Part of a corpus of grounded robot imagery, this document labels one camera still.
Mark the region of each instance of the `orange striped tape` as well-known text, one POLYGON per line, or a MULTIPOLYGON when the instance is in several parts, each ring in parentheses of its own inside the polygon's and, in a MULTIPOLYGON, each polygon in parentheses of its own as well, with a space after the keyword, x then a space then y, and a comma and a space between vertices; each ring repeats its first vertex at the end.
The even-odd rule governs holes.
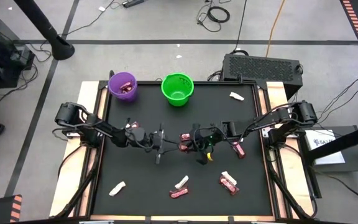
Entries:
POLYGON ((342 2, 343 2, 343 5, 346 8, 347 14, 351 18, 353 26, 356 29, 356 32, 357 32, 357 35, 358 35, 358 18, 356 16, 355 12, 353 11, 352 4, 351 4, 351 2, 349 0, 342 0, 342 2))
POLYGON ((22 196, 15 195, 12 203, 11 223, 18 222, 20 220, 21 208, 22 208, 22 196))

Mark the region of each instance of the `gray floor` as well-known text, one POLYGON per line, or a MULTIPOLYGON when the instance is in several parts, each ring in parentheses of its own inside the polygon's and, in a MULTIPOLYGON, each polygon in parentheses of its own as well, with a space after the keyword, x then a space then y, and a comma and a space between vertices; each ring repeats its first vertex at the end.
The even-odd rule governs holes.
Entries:
MULTIPOLYGON (((41 1, 40 8, 58 32, 62 32, 73 0, 41 1)), ((99 6, 108 0, 80 0, 70 30, 91 22, 99 6)), ((229 39, 237 38, 243 0, 224 5, 231 13, 221 32, 210 33, 196 25, 195 14, 202 0, 151 0, 130 9, 108 9, 91 27, 79 30, 68 39, 155 40, 155 39, 229 39)), ((280 1, 249 0, 241 35, 242 40, 267 40, 280 1)), ((42 39, 18 7, 0 0, 0 18, 21 39, 42 39)), ((215 24, 206 23, 212 29, 215 24)), ((287 0, 274 40, 357 40, 338 0, 287 0)), ((60 103, 76 101, 82 81, 106 80, 111 69, 130 71, 139 80, 154 80, 172 72, 189 74, 194 80, 221 68, 224 54, 233 49, 225 44, 166 45, 76 45, 76 53, 58 63, 37 128, 32 139, 15 194, 23 195, 21 220, 47 218, 57 183, 65 142, 50 133, 60 103)), ((266 45, 240 45, 251 55, 264 56, 266 45)), ((273 45, 270 57, 300 60, 304 65, 304 86, 298 99, 322 110, 329 101, 358 77, 358 45, 273 45)), ((28 89, 17 91, 0 103, 0 122, 6 132, 0 136, 0 197, 3 197, 12 170, 29 128, 52 59, 37 63, 38 79, 28 89)), ((339 101, 345 102, 358 83, 339 101)), ((333 112, 326 126, 358 125, 358 95, 345 107, 333 112)), ((358 173, 336 174, 358 191, 358 173)), ((317 217, 332 222, 358 223, 358 198, 337 182, 318 177, 323 198, 318 199, 317 217)))

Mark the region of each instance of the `floor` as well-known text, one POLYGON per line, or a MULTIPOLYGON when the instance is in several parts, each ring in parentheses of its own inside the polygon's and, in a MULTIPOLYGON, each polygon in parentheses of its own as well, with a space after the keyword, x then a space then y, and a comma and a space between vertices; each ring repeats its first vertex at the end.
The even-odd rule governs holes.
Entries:
MULTIPOLYGON (((98 16, 99 6, 107 6, 110 0, 36 2, 62 33, 89 24, 98 16)), ((6 125, 0 136, 0 197, 23 195, 21 220, 49 215, 65 150, 65 142, 51 134, 56 127, 53 119, 60 103, 77 100, 82 81, 107 80, 110 70, 132 72, 139 80, 172 72, 206 80, 221 68, 224 54, 234 48, 244 0, 223 5, 231 18, 217 33, 196 24, 196 13, 203 4, 203 0, 151 0, 129 9, 107 9, 92 26, 68 36, 76 50, 72 58, 36 63, 38 79, 0 102, 0 122, 6 125), (24 162, 17 163, 18 158, 24 162)), ((279 6, 279 0, 248 0, 239 48, 250 55, 265 55, 279 6)), ((0 0, 0 18, 22 40, 36 47, 42 42, 41 34, 13 1, 0 0)), ((206 26, 217 28, 208 21, 206 26)), ((304 85, 298 99, 312 102, 316 111, 358 77, 358 37, 339 0, 286 0, 273 40, 269 57, 303 64, 304 85)), ((36 54, 40 59, 46 57, 42 52, 36 54)), ((337 105, 357 89, 358 83, 337 105)), ((358 125, 358 94, 323 124, 358 125)), ((358 172, 335 175, 358 191, 358 172)), ((317 217, 358 223, 358 198, 331 179, 319 176, 318 181, 323 197, 317 199, 317 217)))

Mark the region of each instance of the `wooden table frame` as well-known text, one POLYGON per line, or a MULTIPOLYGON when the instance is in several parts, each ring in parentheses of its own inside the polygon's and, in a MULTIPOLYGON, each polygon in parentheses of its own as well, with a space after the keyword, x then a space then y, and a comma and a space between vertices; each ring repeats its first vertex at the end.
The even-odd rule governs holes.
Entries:
MULTIPOLYGON (((80 94, 78 97, 77 103, 85 106, 88 111, 93 111, 97 113, 98 116, 104 119, 106 115, 107 98, 108 90, 103 85, 103 82, 83 82, 81 85, 80 94)), ((283 83, 281 82, 268 82, 268 90, 263 91, 258 90, 259 101, 261 105, 262 113, 266 113, 270 108, 273 108, 277 105, 287 103, 287 98, 285 96, 285 90, 283 83)), ((69 139, 66 146, 65 157, 69 155, 74 149, 76 149, 80 144, 79 138, 69 139)), ((298 149, 298 143, 296 139, 287 139, 287 144, 293 146, 295 149, 298 149)), ((50 216, 56 215, 60 212, 64 206, 70 201, 72 195, 78 189, 80 181, 93 166, 93 161, 96 155, 96 149, 87 149, 82 147, 78 152, 71 156, 61 169, 60 177, 57 182, 57 188, 55 191, 55 196, 53 198, 53 203, 50 211, 50 216)), ((297 154, 291 152, 288 149, 281 149, 280 151, 279 162, 273 162, 273 166, 279 174, 283 173, 285 177, 285 183, 287 189, 291 192, 296 201, 301 205, 303 210, 311 215, 313 213, 313 207, 310 200, 309 190, 306 183, 306 177, 303 170, 303 165, 301 159, 297 154)), ((89 211, 87 211, 88 203, 90 199, 93 198, 91 188, 94 187, 95 182, 92 181, 86 188, 81 201, 78 203, 76 208, 70 213, 70 216, 87 216, 89 211)), ((260 221, 268 222, 274 221, 275 217, 286 218, 293 217, 296 218, 296 214, 291 210, 288 204, 284 201, 283 195, 278 187, 270 181, 268 178, 269 184, 269 194, 270 201, 272 202, 273 216, 233 216, 234 221, 237 222, 251 222, 251 221, 260 221)), ((131 220, 131 221, 144 221, 146 220, 145 216, 122 216, 122 215, 91 215, 92 220, 131 220)), ((228 216, 151 216, 152 221, 177 221, 177 220, 188 220, 188 221, 221 221, 227 222, 228 216)))

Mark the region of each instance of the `purple bucket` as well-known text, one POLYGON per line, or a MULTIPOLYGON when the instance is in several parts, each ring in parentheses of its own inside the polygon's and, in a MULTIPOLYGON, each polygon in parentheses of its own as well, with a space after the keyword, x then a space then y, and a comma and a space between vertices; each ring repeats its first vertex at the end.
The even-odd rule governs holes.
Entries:
POLYGON ((136 99, 137 82, 135 76, 128 72, 120 72, 113 75, 109 81, 109 91, 112 95, 124 101, 134 101, 136 99), (132 90, 128 93, 121 93, 120 87, 131 82, 132 90))

